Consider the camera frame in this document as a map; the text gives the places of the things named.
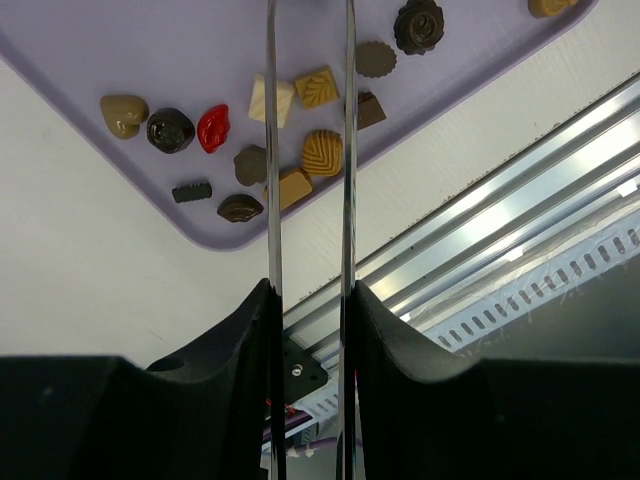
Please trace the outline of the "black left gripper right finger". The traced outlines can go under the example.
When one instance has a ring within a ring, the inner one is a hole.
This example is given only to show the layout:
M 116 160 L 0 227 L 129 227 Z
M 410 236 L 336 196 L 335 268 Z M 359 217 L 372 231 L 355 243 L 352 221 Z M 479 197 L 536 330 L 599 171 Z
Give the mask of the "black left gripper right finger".
M 353 291 L 370 479 L 635 479 L 639 366 L 464 358 Z

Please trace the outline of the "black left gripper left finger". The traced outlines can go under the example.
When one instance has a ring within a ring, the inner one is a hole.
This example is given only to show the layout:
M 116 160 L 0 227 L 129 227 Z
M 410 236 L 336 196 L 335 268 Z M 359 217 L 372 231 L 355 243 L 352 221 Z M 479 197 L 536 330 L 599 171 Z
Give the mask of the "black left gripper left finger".
M 119 356 L 1 360 L 5 479 L 256 479 L 274 294 L 141 368 Z

